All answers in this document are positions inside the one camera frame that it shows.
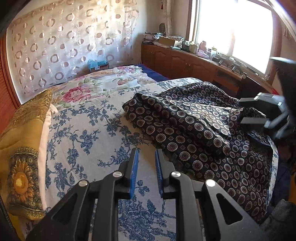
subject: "dark blue mattress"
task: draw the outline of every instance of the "dark blue mattress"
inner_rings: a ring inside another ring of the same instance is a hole
[[[156,82],[161,82],[165,80],[169,80],[167,77],[162,76],[161,74],[153,71],[152,69],[147,68],[143,64],[136,64],[136,66],[139,66],[142,68],[143,72],[148,75],[151,79],[154,79]]]

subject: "red object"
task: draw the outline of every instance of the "red object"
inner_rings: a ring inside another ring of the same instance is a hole
[[[273,93],[274,95],[279,95],[279,93],[278,93],[274,88],[272,88],[272,93]]]

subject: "black patterned blanket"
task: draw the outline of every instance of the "black patterned blanket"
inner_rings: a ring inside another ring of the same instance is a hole
[[[272,141],[240,127],[256,109],[209,82],[174,87],[157,95],[137,93],[123,105],[127,118],[151,137],[175,168],[192,179],[214,179],[255,220],[268,205]]]

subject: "window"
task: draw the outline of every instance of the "window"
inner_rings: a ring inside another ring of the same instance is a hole
[[[273,17],[260,0],[200,0],[195,42],[233,56],[266,73]]]

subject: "cardboard box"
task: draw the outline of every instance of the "cardboard box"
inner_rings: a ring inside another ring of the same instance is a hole
[[[158,42],[166,46],[174,46],[174,47],[177,47],[179,44],[182,44],[182,41],[172,40],[165,37],[159,37]]]

